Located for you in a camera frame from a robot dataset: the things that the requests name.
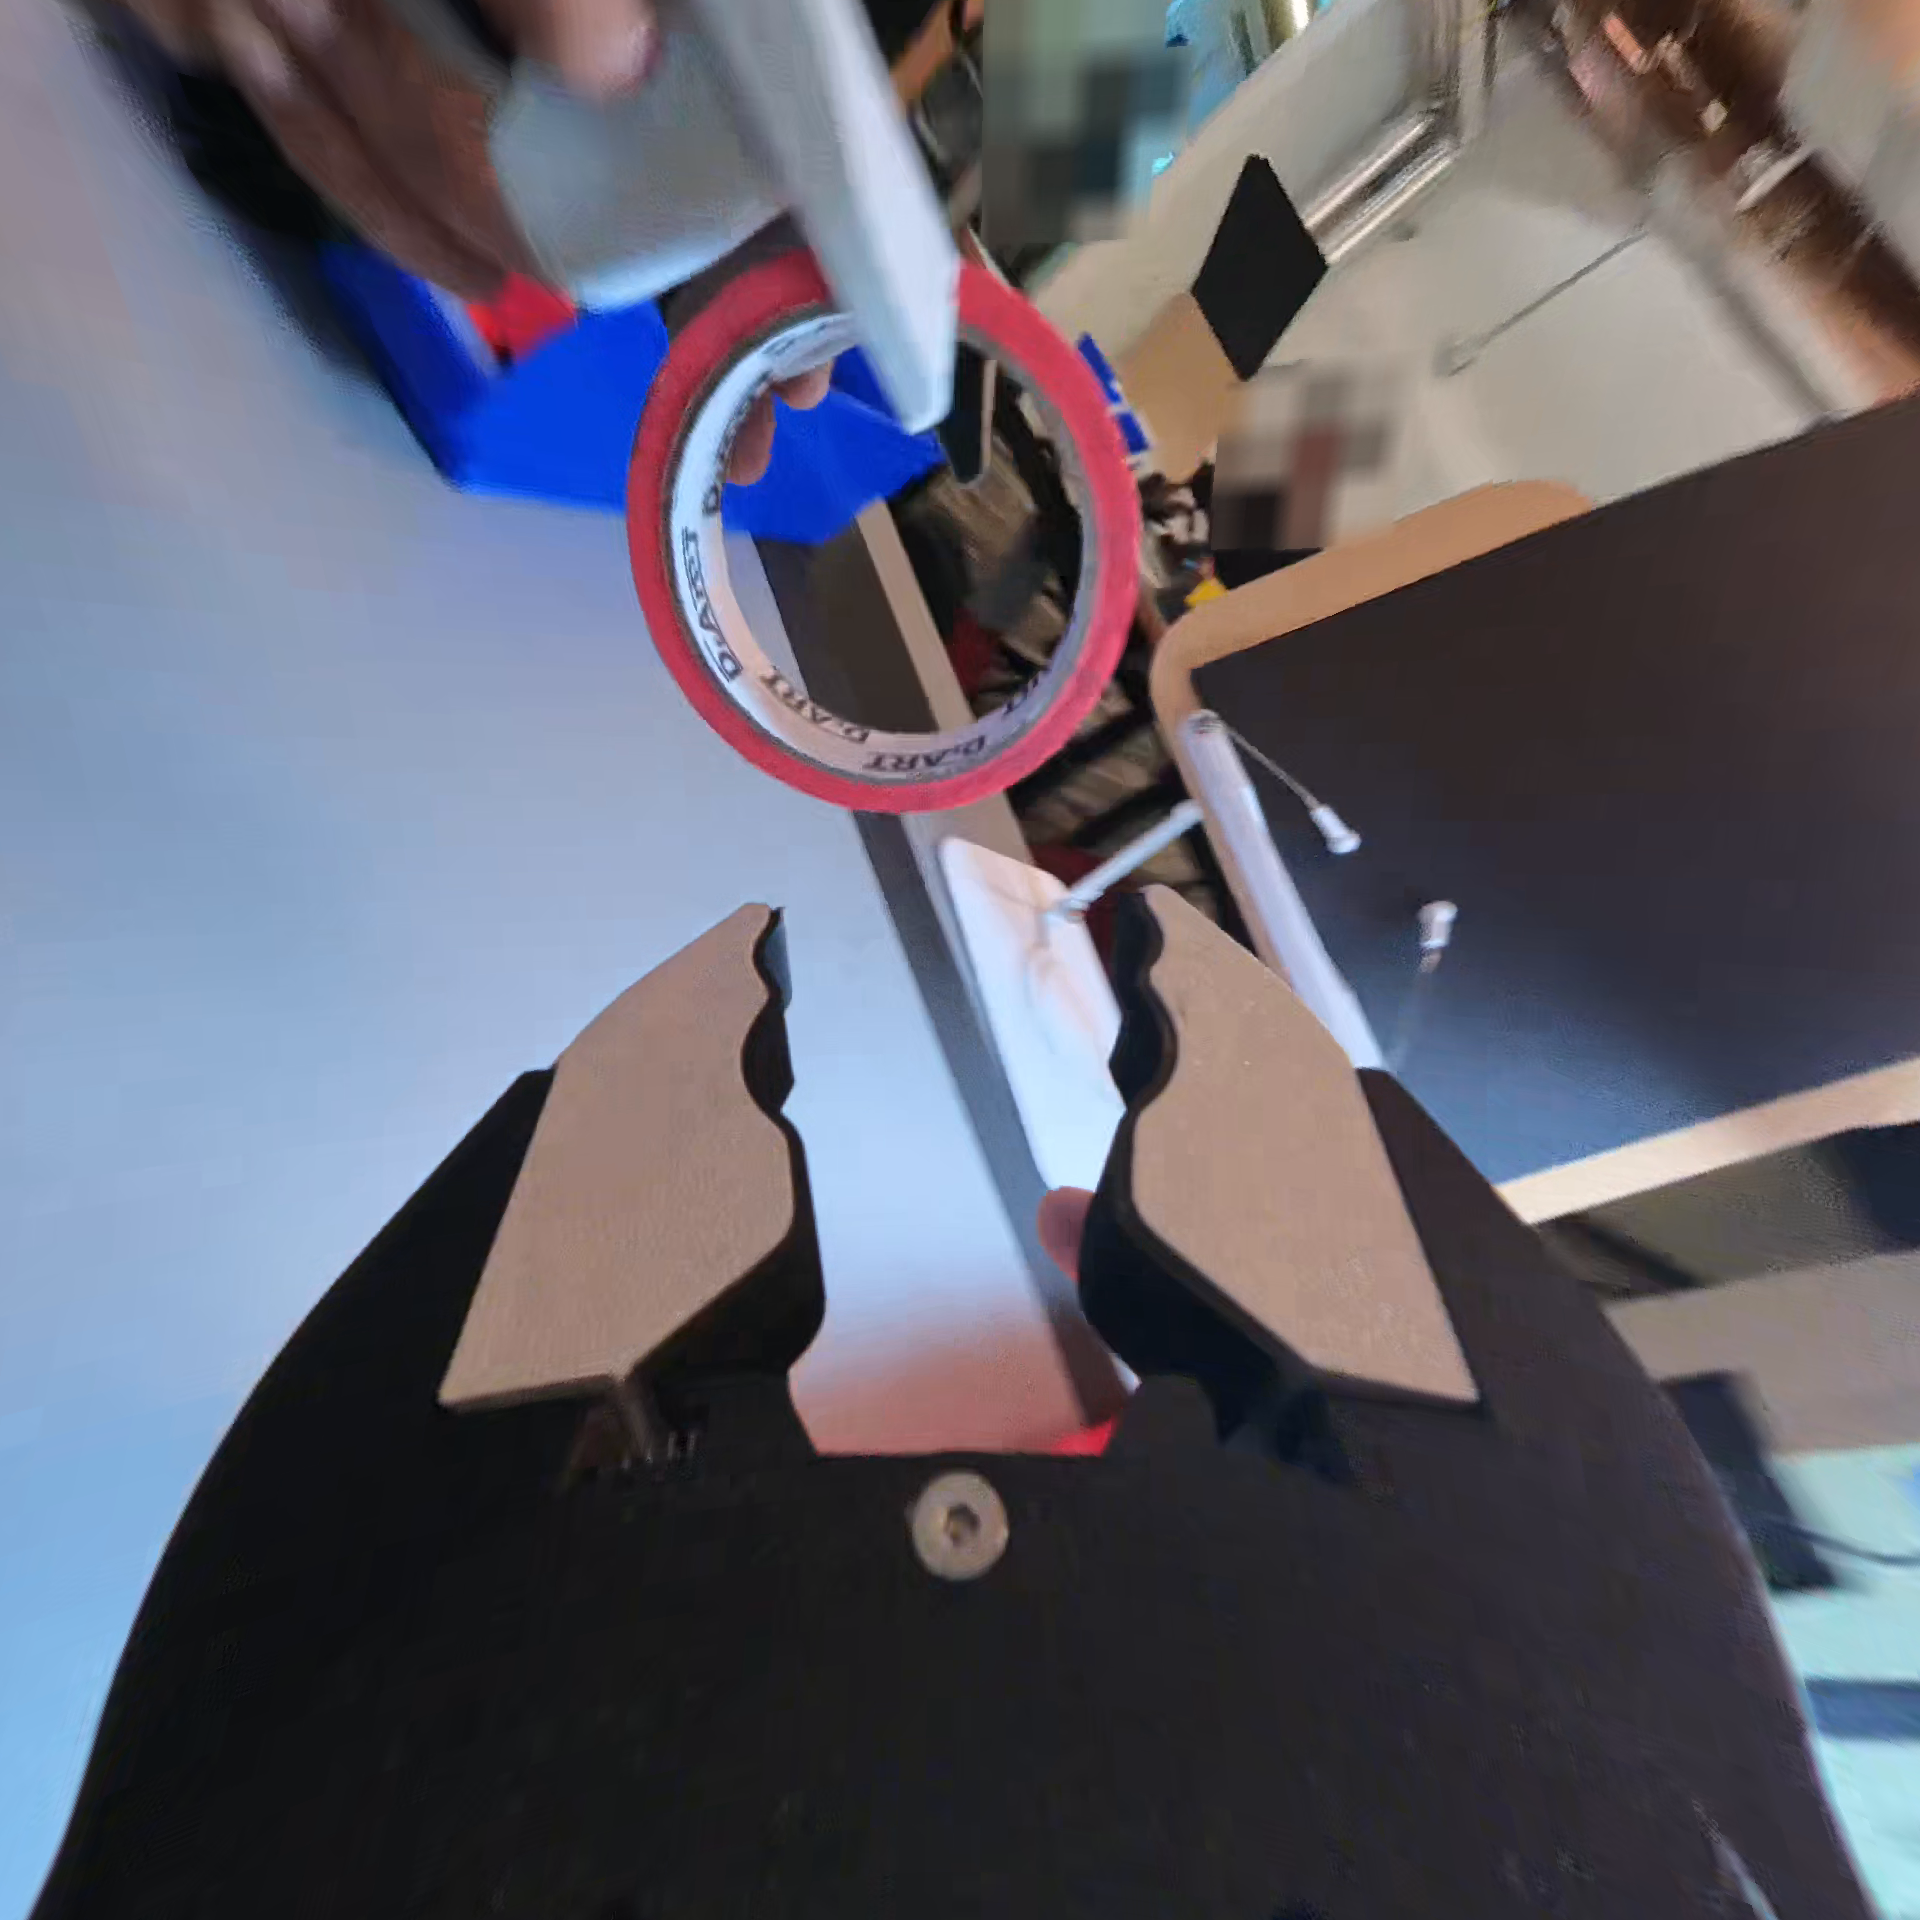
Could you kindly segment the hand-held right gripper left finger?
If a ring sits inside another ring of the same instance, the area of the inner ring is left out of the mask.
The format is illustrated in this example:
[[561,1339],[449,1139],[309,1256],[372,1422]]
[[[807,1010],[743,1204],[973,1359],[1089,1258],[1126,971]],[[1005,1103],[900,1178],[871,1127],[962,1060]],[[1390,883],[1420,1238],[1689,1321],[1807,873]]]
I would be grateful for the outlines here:
[[740,906],[565,1046],[438,1383],[477,1412],[613,1400],[685,1419],[768,1390],[824,1324],[785,1103],[784,915]]

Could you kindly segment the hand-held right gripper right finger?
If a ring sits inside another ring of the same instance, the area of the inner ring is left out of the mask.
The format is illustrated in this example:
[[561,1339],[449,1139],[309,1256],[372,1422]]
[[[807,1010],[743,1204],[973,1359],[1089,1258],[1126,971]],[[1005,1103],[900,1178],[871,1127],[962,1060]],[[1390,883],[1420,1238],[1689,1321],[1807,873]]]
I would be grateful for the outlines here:
[[1317,1395],[1468,1410],[1480,1390],[1346,1051],[1285,978],[1154,884],[1112,937],[1119,1122],[1076,1288],[1140,1378],[1217,1422]]

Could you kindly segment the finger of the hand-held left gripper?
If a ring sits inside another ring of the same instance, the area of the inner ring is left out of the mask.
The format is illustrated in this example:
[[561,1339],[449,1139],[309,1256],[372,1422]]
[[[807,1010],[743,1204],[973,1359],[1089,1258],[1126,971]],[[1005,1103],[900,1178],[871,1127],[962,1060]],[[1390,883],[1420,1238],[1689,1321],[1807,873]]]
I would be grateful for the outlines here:
[[959,259],[860,2],[704,2],[738,195],[793,220],[906,433],[952,404]]

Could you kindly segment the blue plastic bin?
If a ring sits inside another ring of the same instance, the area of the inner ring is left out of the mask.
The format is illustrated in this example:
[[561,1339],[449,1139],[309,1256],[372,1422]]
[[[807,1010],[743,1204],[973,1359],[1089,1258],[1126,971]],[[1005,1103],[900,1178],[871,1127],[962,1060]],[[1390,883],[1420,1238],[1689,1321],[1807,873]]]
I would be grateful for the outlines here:
[[[550,326],[474,326],[473,311],[357,242],[319,248],[319,279],[424,457],[456,489],[623,514],[639,407],[666,352],[652,305],[558,314]],[[906,438],[860,352],[807,415],[782,411],[775,460],[724,497],[724,527],[753,540],[824,545],[871,505],[943,467]]]

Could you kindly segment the red tape roll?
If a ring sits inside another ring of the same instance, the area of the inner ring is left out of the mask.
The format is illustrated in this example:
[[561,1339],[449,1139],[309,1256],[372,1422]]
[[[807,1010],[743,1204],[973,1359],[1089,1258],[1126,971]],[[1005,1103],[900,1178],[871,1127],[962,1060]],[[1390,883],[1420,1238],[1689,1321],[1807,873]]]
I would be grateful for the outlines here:
[[807,251],[745,271],[681,330],[631,446],[631,580],[670,680],[735,756],[833,809],[904,816],[1005,794],[1087,719],[1136,616],[1136,481],[1086,358],[975,264],[958,273],[954,319],[959,343],[1008,368],[1034,402],[1081,550],[1050,659],[1014,697],[959,727],[910,735],[831,712],[770,659],[730,586],[724,482],[735,430],[805,350],[855,340]]

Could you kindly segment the black board on stand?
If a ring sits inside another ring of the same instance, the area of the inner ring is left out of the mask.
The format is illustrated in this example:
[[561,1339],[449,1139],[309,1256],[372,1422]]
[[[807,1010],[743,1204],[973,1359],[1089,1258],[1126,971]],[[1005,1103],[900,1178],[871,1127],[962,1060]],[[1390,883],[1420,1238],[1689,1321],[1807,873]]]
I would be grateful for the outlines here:
[[[1358,1066],[1385,1060],[1269,843],[1232,744],[1198,712],[1192,674],[1586,511],[1581,495],[1554,482],[1477,488],[1188,614],[1164,640],[1156,671],[1159,684],[1167,687],[1174,745],[1198,751],[1198,799],[1094,870],[1079,895],[1024,855],[980,847],[958,825],[927,842],[938,870],[927,891],[938,904],[978,1043],[1044,1184],[1089,1184],[1119,1119],[1105,1067],[1118,1003],[1071,906],[1097,902],[1191,828],[1210,830],[1230,880],[1252,897],[1263,960],[1290,975]],[[1542,1224],[1840,1134],[1916,1122],[1916,1100],[1916,1058],[1886,1064],[1586,1159],[1534,1168],[1498,1184],[1498,1194],[1519,1218]]]

